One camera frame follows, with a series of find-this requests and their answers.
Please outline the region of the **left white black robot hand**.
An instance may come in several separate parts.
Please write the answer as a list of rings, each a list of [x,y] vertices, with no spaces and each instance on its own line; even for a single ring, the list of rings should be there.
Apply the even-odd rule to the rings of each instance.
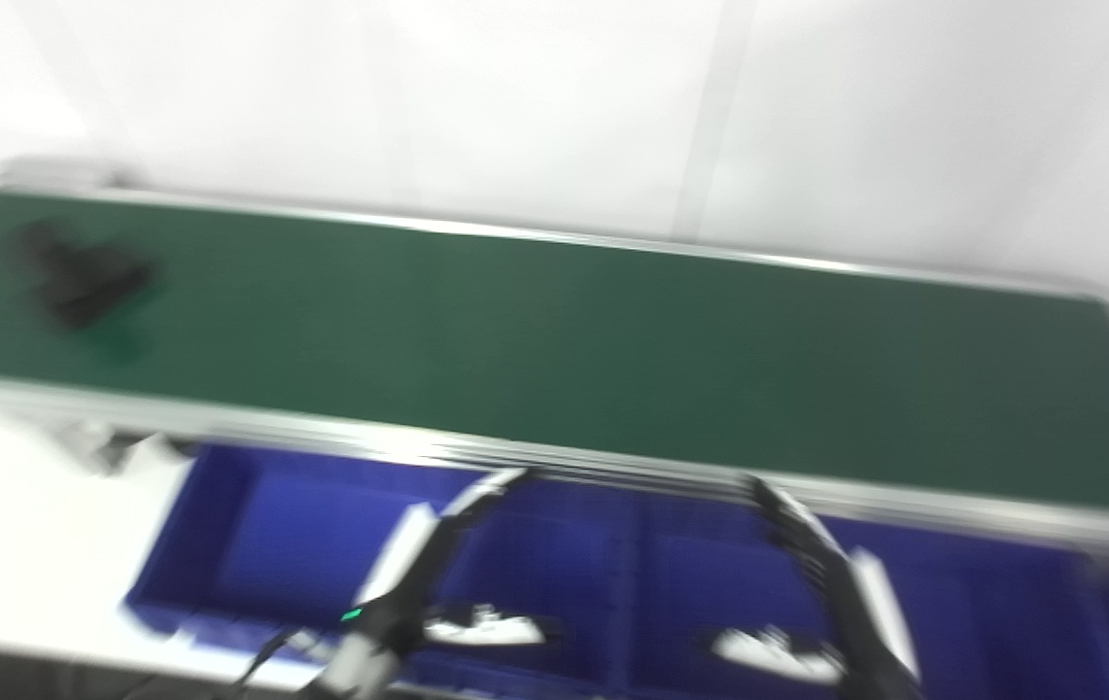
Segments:
[[[366,635],[401,656],[421,646],[530,647],[558,639],[560,625],[553,617],[515,613],[492,603],[431,603],[462,537],[531,473],[528,467],[501,467],[477,478],[442,508],[407,507],[340,623],[348,625],[350,635]]]

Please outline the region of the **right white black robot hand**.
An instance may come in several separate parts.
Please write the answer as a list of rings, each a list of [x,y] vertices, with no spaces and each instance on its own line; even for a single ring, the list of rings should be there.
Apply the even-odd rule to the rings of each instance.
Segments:
[[[908,621],[882,559],[848,552],[806,505],[757,475],[741,479],[776,546],[828,615],[830,641],[798,641],[766,626],[710,632],[706,651],[754,672],[833,688],[840,699],[922,699],[920,669]]]

